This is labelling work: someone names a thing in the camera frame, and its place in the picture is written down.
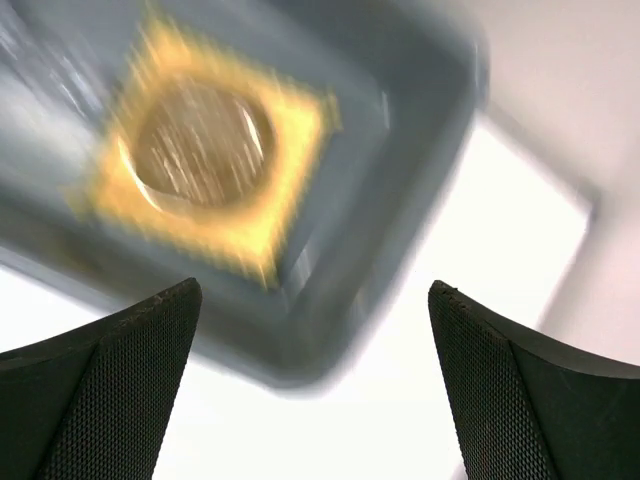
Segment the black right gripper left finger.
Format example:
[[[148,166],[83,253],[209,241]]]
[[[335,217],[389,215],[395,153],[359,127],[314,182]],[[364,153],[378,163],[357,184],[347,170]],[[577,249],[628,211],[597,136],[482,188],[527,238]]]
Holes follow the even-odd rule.
[[[2,353],[2,478],[151,478],[201,302],[189,278]]]

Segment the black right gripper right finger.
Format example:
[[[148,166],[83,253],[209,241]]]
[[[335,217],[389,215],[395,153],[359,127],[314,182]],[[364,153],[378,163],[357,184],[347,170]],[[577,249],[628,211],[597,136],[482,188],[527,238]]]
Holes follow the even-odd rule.
[[[470,479],[639,477],[639,368],[435,281],[428,308]]]

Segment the yellow woven bamboo mat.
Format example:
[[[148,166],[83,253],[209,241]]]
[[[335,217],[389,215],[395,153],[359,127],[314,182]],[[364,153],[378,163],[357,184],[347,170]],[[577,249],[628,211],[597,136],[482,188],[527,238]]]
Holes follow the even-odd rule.
[[[271,286],[298,205],[341,125],[314,89],[154,12],[95,150],[67,191],[97,214]]]

